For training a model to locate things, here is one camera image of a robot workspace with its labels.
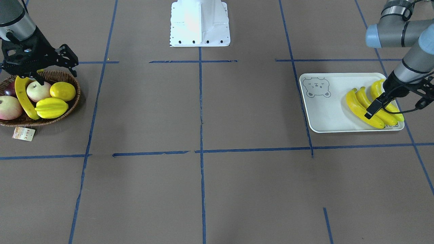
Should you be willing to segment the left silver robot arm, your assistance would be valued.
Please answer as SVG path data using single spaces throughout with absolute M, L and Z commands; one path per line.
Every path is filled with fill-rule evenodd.
M 388 0 L 377 24 L 367 28 L 366 44 L 373 48 L 409 47 L 409 51 L 384 81 L 384 92 L 367 108 L 370 119 L 396 98 L 410 92 L 421 98 L 415 110 L 433 102 L 433 20 L 411 21 L 414 2 Z

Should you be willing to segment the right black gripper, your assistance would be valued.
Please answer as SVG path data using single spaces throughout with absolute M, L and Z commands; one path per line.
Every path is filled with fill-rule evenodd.
M 79 60 L 74 51 L 67 44 L 59 48 L 52 47 L 39 28 L 22 41 L 16 38 L 14 42 L 2 40 L 1 50 L 3 53 L 1 68 L 8 74 L 28 77 L 37 81 L 39 85 L 44 85 L 45 79 L 40 75 L 43 70 L 40 69 L 55 65 L 67 68 L 74 77 L 77 77 L 75 67 L 79 65 Z

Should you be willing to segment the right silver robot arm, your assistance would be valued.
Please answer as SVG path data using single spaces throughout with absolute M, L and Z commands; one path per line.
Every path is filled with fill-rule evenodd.
M 24 1 L 2 0 L 0 9 L 2 70 L 20 78 L 33 78 L 40 85 L 45 79 L 37 71 L 53 65 L 67 68 L 77 77 L 77 55 L 66 44 L 52 47 L 29 16 Z

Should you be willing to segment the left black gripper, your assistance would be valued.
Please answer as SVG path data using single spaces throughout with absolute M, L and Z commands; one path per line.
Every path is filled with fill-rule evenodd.
M 395 74 L 391 74 L 383 83 L 384 96 L 378 96 L 366 109 L 365 117 L 371 119 L 379 111 L 386 112 L 386 106 L 396 98 L 403 98 L 410 92 L 421 98 L 416 102 L 414 109 L 424 109 L 434 100 L 433 98 L 433 72 L 408 82 L 400 81 Z

